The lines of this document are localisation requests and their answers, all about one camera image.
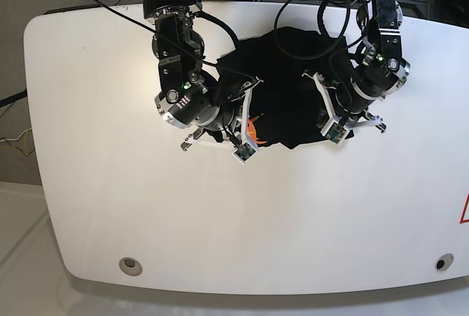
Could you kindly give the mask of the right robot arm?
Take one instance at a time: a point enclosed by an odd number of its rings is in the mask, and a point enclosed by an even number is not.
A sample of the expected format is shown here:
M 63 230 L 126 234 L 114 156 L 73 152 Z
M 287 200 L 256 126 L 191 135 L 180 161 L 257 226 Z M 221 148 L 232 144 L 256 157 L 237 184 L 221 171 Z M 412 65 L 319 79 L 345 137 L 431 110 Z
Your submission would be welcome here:
M 228 140 L 239 147 L 229 127 L 234 110 L 215 99 L 217 81 L 202 68 L 204 41 L 193 28 L 195 11 L 201 8 L 202 0 L 143 0 L 144 17 L 155 27 L 152 50 L 160 80 L 155 104 L 168 124 L 195 126 L 194 138 L 208 133 L 217 142 Z

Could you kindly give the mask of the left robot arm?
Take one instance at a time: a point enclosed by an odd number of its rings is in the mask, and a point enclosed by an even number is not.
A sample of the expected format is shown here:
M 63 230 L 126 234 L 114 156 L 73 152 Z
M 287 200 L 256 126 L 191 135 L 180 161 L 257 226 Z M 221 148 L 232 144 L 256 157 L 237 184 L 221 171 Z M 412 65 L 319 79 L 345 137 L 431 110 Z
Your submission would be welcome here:
M 355 53 L 342 38 L 332 38 L 325 28 L 323 15 L 333 0 L 322 0 L 317 11 L 320 34 L 328 43 L 321 51 L 309 55 L 295 54 L 285 48 L 281 52 L 296 60 L 327 58 L 332 73 L 330 78 L 320 72 L 304 72 L 313 80 L 324 103 L 319 122 L 320 133 L 326 139 L 339 143 L 358 128 L 376 127 L 385 132 L 379 116 L 369 112 L 376 100 L 384 100 L 407 82 L 410 64 L 402 56 L 402 9 L 397 0 L 358 0 L 356 22 L 360 37 L 352 43 Z M 345 0 L 346 14 L 351 14 L 352 2 Z

